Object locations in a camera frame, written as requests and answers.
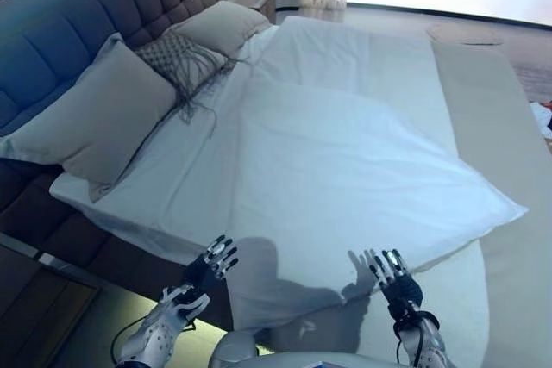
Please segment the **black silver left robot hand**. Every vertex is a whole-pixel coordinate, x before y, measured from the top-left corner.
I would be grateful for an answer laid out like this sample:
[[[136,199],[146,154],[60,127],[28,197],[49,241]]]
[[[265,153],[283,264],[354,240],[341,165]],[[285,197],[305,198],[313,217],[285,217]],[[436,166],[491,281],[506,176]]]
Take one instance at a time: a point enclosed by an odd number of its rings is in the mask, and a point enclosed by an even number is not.
[[[202,292],[210,291],[238,263],[236,253],[234,241],[220,235],[186,267],[182,284],[189,284]]]

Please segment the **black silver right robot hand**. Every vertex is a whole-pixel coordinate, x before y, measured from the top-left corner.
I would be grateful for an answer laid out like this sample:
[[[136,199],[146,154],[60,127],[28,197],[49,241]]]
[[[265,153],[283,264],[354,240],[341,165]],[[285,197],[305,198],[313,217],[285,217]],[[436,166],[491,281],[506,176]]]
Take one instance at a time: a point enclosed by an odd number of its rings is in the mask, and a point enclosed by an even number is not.
[[[370,249],[368,254],[371,260],[369,269],[390,304],[404,300],[418,307],[422,305],[422,289],[410,274],[398,250],[382,250],[377,253]]]

